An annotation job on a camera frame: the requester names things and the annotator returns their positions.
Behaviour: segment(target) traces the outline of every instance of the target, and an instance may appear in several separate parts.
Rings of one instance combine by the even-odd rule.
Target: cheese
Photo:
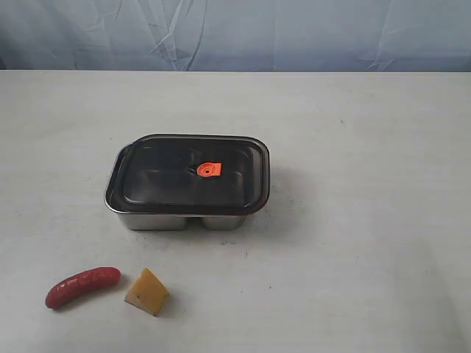
[[[167,288],[148,268],[145,268],[127,292],[124,301],[156,316],[169,295]]]

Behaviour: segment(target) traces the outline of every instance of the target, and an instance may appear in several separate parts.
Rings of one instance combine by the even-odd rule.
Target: lunch box
[[[255,138],[148,135],[116,158],[105,204],[129,229],[213,230],[242,225],[269,198],[267,147]]]

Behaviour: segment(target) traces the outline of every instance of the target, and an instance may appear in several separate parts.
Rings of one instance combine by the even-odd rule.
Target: orange button
[[[221,175],[222,163],[206,162],[201,164],[196,172],[201,177],[218,177]]]

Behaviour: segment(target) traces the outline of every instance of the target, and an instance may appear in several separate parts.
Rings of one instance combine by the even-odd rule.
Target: table surface
[[[471,74],[0,71],[1,352],[468,352]],[[133,232],[103,203],[150,133],[250,135],[242,228]],[[51,286],[124,279],[60,312]],[[143,267],[160,317],[123,302]]]

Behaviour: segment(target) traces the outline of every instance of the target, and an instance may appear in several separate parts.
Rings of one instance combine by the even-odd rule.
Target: red sausage
[[[107,288],[119,282],[121,272],[114,267],[97,267],[56,284],[46,297],[46,306],[58,309],[82,294]]]

